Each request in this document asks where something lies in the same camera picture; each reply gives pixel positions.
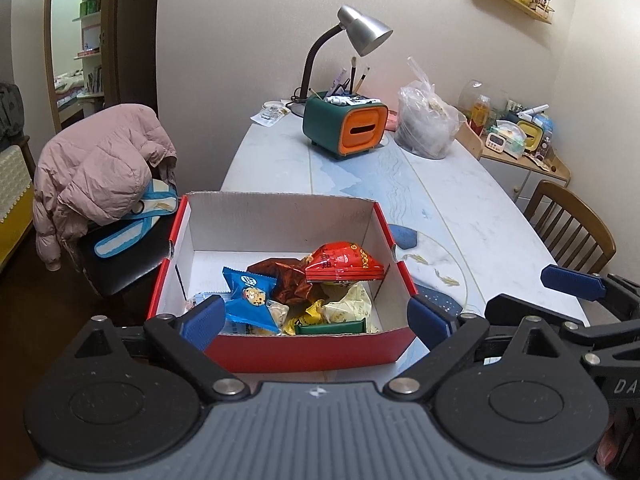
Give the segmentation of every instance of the white lace cover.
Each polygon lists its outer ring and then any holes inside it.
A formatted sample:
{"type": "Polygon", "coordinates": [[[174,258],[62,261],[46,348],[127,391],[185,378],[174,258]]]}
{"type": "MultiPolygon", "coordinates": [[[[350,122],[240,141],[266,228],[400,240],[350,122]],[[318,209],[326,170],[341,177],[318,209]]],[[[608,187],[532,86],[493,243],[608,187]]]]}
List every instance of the white lace cover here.
{"type": "Polygon", "coordinates": [[[30,185],[31,177],[20,148],[8,147],[0,153],[0,223],[4,222],[30,185]]]}

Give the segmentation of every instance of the lamp base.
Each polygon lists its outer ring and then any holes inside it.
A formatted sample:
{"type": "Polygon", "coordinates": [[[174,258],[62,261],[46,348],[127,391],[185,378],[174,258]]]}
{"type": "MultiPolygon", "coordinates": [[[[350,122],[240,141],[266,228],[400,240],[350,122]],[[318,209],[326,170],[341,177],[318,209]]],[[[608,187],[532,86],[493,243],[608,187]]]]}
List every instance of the lamp base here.
{"type": "Polygon", "coordinates": [[[293,112],[294,115],[298,117],[305,116],[305,103],[292,103],[289,105],[289,110],[293,112]]]}

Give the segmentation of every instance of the red box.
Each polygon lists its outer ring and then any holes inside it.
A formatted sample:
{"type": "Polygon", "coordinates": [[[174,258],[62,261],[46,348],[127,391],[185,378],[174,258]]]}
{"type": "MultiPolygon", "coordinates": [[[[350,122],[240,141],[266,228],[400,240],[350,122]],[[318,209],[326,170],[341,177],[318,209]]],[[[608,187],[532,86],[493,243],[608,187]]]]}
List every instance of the red box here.
{"type": "Polygon", "coordinates": [[[396,263],[376,202],[341,196],[194,192],[182,197],[148,316],[184,313],[187,298],[228,290],[222,267],[245,270],[272,257],[300,258],[335,241],[354,242],[385,266],[369,282],[382,332],[347,335],[219,335],[205,353],[234,373],[308,372],[395,362],[414,340],[406,306],[414,284],[396,263]]]}

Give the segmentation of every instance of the blue plastic bag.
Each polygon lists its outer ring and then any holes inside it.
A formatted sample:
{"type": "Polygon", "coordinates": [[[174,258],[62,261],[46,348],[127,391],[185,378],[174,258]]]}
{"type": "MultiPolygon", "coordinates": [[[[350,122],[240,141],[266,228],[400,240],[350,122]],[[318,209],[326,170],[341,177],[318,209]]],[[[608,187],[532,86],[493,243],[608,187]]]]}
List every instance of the blue plastic bag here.
{"type": "Polygon", "coordinates": [[[267,300],[271,299],[276,278],[228,267],[222,269],[222,275],[231,289],[231,299],[225,303],[226,318],[278,332],[267,308],[267,300]]]}

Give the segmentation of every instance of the wooden door frame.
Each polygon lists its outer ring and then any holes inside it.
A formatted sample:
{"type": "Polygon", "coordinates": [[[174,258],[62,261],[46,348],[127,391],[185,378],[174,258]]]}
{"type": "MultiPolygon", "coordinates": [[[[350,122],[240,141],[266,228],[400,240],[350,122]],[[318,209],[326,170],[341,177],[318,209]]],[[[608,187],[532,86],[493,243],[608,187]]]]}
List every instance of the wooden door frame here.
{"type": "Polygon", "coordinates": [[[47,89],[49,91],[49,105],[56,133],[62,130],[60,124],[60,112],[58,111],[58,99],[56,98],[56,85],[53,81],[53,55],[51,53],[51,0],[44,0],[44,67],[47,77],[47,89]]]}
{"type": "Polygon", "coordinates": [[[118,0],[102,0],[102,85],[104,105],[120,103],[118,79],[118,0]]]}

